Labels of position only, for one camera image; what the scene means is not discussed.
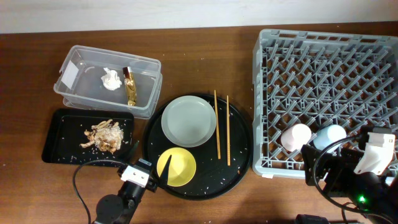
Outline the grey dishwasher rack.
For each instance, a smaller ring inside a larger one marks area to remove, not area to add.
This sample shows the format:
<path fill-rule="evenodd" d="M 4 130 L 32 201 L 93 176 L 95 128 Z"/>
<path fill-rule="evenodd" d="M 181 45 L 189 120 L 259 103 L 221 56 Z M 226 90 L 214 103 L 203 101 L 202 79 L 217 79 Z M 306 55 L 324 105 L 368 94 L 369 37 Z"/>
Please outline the grey dishwasher rack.
<path fill-rule="evenodd" d="M 299 151 L 282 133 L 303 123 L 312 133 L 332 124 L 347 134 L 362 126 L 397 131 L 397 38 L 264 29 L 252 52 L 253 171 L 302 179 Z"/>

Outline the round black tray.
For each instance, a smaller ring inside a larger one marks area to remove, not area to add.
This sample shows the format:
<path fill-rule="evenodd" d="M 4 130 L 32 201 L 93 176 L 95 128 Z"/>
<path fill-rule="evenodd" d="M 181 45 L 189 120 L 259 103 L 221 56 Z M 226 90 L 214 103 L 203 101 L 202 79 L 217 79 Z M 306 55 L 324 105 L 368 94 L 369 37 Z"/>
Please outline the round black tray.
<path fill-rule="evenodd" d="M 161 128 L 164 109 L 172 100 L 163 104 L 149 120 L 146 126 L 142 154 L 145 160 L 155 167 L 163 152 L 177 146 L 167 139 Z M 227 165 L 226 146 L 226 100 L 218 97 L 218 116 L 220 126 L 220 153 L 218 159 L 216 133 L 201 146 L 185 148 L 196 162 L 196 171 L 192 180 L 181 187 L 165 186 L 163 189 L 171 195 L 187 200 L 206 200 L 219 197 L 233 189 L 243 179 L 252 162 L 253 140 L 250 126 L 243 113 L 229 102 L 229 133 L 231 165 Z"/>

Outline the wooden chopstick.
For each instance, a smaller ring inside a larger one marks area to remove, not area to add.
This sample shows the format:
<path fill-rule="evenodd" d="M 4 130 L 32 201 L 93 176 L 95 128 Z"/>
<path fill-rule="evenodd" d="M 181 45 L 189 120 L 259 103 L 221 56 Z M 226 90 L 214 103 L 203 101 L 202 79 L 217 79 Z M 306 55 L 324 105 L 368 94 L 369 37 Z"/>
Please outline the wooden chopstick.
<path fill-rule="evenodd" d="M 231 165 L 231 143 L 230 143 L 230 119 L 229 119 L 229 96 L 226 96 L 226 146 L 227 166 Z"/>
<path fill-rule="evenodd" d="M 218 99 L 216 90 L 214 90 L 214 109 L 216 116 L 216 146 L 217 146 L 217 156 L 218 159 L 221 159 L 221 147 L 220 147 L 220 131 L 219 131 L 219 123 L 218 123 Z"/>

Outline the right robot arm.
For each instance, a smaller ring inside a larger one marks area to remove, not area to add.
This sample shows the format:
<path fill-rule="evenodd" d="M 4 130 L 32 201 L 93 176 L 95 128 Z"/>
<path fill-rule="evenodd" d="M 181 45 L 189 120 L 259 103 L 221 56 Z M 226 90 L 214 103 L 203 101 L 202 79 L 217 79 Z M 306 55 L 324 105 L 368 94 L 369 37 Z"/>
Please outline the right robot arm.
<path fill-rule="evenodd" d="M 304 161 L 305 181 L 315 186 L 325 180 L 320 193 L 329 202 L 334 197 L 347 197 L 355 210 L 373 223 L 397 223 L 397 183 L 387 185 L 386 176 L 372 172 L 355 174 L 354 168 L 364 156 L 363 152 L 348 148 L 341 150 L 341 156 L 326 153 L 312 146 L 301 149 Z"/>

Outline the grey plate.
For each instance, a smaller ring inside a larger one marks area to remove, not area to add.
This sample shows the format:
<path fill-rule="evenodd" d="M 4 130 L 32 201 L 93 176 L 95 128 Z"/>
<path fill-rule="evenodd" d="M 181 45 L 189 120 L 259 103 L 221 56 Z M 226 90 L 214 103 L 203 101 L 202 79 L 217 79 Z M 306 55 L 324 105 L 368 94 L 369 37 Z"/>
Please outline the grey plate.
<path fill-rule="evenodd" d="M 212 137 L 216 129 L 215 111 L 203 98 L 180 96 L 165 107 L 161 127 L 172 143 L 182 147 L 197 147 Z"/>

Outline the blue plastic cup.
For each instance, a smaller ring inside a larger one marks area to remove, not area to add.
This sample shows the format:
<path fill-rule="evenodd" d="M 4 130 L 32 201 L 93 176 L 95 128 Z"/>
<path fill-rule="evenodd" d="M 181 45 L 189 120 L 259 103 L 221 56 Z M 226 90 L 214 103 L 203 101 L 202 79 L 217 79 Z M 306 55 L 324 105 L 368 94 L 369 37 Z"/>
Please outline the blue plastic cup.
<path fill-rule="evenodd" d="M 313 145 L 318 150 L 324 150 L 330 144 L 347 137 L 345 129 L 337 124 L 332 124 L 317 131 L 316 135 Z"/>

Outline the white tissue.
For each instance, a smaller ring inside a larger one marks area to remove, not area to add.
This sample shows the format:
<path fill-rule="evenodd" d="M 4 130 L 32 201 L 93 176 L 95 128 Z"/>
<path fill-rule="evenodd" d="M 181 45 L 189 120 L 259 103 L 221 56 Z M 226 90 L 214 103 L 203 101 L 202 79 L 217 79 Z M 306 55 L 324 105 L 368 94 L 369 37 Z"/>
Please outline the white tissue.
<path fill-rule="evenodd" d="M 111 70 L 108 67 L 103 69 L 105 71 L 105 75 L 101 77 L 104 87 L 107 90 L 114 91 L 121 87 L 122 82 L 118 76 L 117 71 Z"/>

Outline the clear plastic bin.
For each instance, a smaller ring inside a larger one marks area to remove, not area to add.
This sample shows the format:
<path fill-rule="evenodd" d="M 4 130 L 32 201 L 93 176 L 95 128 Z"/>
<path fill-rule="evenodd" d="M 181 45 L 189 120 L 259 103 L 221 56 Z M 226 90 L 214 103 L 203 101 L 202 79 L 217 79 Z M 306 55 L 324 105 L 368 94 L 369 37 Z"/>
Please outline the clear plastic bin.
<path fill-rule="evenodd" d="M 106 69 L 124 80 L 123 68 L 130 67 L 136 81 L 137 103 L 127 104 L 124 85 L 108 90 L 102 77 Z M 54 92 L 64 105 L 86 110 L 122 111 L 135 118 L 149 119 L 155 111 L 162 86 L 161 62 L 153 58 L 82 45 L 73 46 L 61 68 Z"/>

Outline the pink plastic cup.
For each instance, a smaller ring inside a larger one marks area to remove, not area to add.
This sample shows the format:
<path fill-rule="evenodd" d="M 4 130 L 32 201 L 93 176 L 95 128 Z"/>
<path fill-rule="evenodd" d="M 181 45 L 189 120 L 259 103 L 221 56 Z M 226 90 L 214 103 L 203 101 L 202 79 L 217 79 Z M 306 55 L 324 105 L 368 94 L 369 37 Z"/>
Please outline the pink plastic cup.
<path fill-rule="evenodd" d="M 305 124 L 295 124 L 282 133 L 280 141 L 287 151 L 300 150 L 310 141 L 312 132 Z"/>

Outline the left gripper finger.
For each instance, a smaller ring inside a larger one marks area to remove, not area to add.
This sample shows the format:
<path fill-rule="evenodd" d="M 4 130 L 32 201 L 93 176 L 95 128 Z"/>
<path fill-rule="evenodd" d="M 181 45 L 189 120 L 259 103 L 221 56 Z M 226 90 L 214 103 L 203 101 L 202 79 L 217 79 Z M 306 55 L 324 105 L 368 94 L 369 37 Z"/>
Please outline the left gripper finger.
<path fill-rule="evenodd" d="M 166 187 L 168 185 L 169 179 L 169 167 L 172 160 L 172 155 L 169 156 L 167 162 L 165 163 L 164 169 L 159 175 L 159 187 Z"/>
<path fill-rule="evenodd" d="M 132 146 L 132 148 L 130 148 L 129 150 L 127 150 L 124 154 L 123 154 L 123 162 L 129 163 L 131 161 L 131 159 L 134 157 L 136 149 L 139 145 L 139 141 L 136 141 L 134 143 L 134 145 Z"/>

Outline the black rectangular tray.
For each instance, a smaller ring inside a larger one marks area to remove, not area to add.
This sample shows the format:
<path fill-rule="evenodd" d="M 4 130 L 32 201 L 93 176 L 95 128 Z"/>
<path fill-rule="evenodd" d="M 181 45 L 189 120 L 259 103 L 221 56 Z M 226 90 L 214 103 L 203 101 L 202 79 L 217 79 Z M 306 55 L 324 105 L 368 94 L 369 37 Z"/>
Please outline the black rectangular tray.
<path fill-rule="evenodd" d="M 88 142 L 84 131 L 92 125 L 112 119 L 118 122 L 124 131 L 120 150 L 114 154 L 101 152 L 94 145 L 82 148 L 81 143 Z M 61 108 L 54 112 L 42 152 L 46 163 L 80 165 L 97 159 L 123 159 L 123 154 L 134 145 L 132 134 L 134 116 L 127 112 L 78 110 Z"/>

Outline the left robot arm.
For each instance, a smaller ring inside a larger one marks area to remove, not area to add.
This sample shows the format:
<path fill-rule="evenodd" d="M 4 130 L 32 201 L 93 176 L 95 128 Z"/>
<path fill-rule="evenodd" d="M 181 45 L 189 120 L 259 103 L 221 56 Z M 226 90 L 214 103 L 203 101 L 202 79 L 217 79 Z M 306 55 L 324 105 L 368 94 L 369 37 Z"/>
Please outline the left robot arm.
<path fill-rule="evenodd" d="M 134 213 L 140 204 L 146 191 L 156 192 L 158 188 L 165 188 L 168 184 L 169 167 L 172 156 L 169 156 L 159 177 L 154 177 L 152 171 L 154 165 L 144 159 L 139 159 L 135 163 L 130 163 L 132 156 L 123 160 L 120 159 L 97 159 L 79 165 L 72 176 L 74 192 L 88 215 L 88 223 L 130 223 Z M 102 197 L 96 206 L 96 218 L 91 219 L 91 213 L 76 186 L 76 176 L 78 171 L 84 166 L 97 163 L 110 163 L 118 168 L 118 175 L 123 181 L 123 185 L 115 194 L 108 194 Z"/>

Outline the yellow bowl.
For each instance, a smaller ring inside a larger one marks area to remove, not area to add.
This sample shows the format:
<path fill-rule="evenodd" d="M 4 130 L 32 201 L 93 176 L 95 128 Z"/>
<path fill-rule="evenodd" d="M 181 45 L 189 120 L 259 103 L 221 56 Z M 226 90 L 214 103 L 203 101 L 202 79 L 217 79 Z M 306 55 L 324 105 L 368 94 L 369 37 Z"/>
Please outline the yellow bowl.
<path fill-rule="evenodd" d="M 169 166 L 168 186 L 181 187 L 189 183 L 196 172 L 194 156 L 186 149 L 173 147 L 163 152 L 157 161 L 157 174 L 161 175 L 168 158 L 172 156 Z"/>

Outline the food scraps and rice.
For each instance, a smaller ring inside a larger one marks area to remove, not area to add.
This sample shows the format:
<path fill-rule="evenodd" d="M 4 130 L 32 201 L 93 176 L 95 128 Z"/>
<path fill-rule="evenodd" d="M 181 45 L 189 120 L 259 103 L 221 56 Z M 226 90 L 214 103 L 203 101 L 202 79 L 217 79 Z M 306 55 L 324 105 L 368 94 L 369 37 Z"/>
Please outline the food scraps and rice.
<path fill-rule="evenodd" d="M 81 143 L 80 147 L 87 148 L 94 145 L 101 152 L 108 151 L 114 154 L 121 148 L 124 131 L 120 128 L 117 121 L 114 122 L 112 119 L 109 119 L 92 125 L 90 131 L 84 131 L 84 135 L 88 142 Z"/>

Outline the gold snack wrapper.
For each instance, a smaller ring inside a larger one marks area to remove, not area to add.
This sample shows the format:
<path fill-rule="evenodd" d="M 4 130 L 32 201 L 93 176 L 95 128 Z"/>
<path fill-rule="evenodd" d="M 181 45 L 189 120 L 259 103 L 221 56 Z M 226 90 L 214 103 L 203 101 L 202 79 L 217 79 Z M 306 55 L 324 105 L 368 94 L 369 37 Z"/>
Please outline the gold snack wrapper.
<path fill-rule="evenodd" d="M 132 68 L 124 67 L 123 74 L 124 74 L 124 86 L 127 95 L 127 104 L 129 106 L 135 106 L 137 101 L 137 88 Z"/>

